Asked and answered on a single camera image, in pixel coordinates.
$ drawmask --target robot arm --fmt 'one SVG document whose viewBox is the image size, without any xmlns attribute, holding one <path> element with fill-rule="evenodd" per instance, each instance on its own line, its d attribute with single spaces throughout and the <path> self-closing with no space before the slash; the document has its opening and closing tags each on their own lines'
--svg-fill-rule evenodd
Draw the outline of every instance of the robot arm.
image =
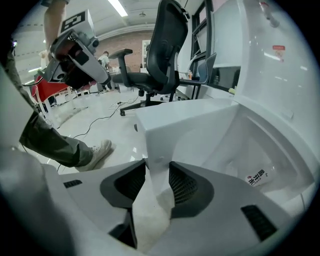
<svg viewBox="0 0 320 256">
<path fill-rule="evenodd" d="M 85 18 L 77 22 L 78 17 Z M 45 72 L 39 72 L 46 81 L 65 83 L 78 90 L 92 81 L 106 85 L 111 80 L 107 70 L 94 57 L 99 41 L 90 20 L 86 10 L 62 23 L 61 34 L 50 47 L 52 59 Z"/>
</svg>

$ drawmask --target shoe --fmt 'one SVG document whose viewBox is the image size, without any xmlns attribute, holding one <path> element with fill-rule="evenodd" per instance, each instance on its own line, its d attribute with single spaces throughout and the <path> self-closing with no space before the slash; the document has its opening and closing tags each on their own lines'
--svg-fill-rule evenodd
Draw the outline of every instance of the shoe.
<svg viewBox="0 0 320 256">
<path fill-rule="evenodd" d="M 101 160 L 101 158 L 103 158 L 110 151 L 111 144 L 111 140 L 105 139 L 101 142 L 100 146 L 91 147 L 93 156 L 90 163 L 85 166 L 76 167 L 75 169 L 79 172 L 87 172 L 93 170 L 96 164 Z"/>
</svg>

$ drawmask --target bottle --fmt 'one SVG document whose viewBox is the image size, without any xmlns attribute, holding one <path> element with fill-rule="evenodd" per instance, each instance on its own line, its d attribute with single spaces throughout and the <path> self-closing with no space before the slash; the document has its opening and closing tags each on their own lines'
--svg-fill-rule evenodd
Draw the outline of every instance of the bottle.
<svg viewBox="0 0 320 256">
<path fill-rule="evenodd" d="M 192 79 L 192 72 L 191 72 L 191 70 L 189 70 L 189 80 L 191 80 Z"/>
</svg>

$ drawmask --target brick wall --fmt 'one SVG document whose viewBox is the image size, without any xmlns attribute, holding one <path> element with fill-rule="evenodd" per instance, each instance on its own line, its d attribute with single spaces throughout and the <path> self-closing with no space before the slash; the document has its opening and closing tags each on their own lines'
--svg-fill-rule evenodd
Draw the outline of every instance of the brick wall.
<svg viewBox="0 0 320 256">
<path fill-rule="evenodd" d="M 139 31 L 117 35 L 100 41 L 96 48 L 96 57 L 99 58 L 104 51 L 109 55 L 123 48 L 133 50 L 132 54 L 125 57 L 125 63 L 130 67 L 131 72 L 139 72 L 142 63 L 142 40 L 151 40 L 152 31 Z M 110 59 L 111 67 L 118 67 L 117 59 Z"/>
</svg>

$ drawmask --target person's leg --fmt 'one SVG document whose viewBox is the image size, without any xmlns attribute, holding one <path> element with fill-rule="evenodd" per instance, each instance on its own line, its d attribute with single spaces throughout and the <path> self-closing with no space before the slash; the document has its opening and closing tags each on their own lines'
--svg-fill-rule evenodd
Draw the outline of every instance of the person's leg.
<svg viewBox="0 0 320 256">
<path fill-rule="evenodd" d="M 106 86 L 107 86 L 110 90 L 112 90 L 112 87 L 111 87 L 111 79 L 110 79 L 110 81 L 106 84 Z"/>
<path fill-rule="evenodd" d="M 28 93 L 23 89 L 11 52 L 8 53 L 4 68 L 14 86 L 34 109 L 21 135 L 22 145 L 67 167 L 87 165 L 93 158 L 92 149 L 80 140 L 61 136 L 38 115 Z"/>
</svg>

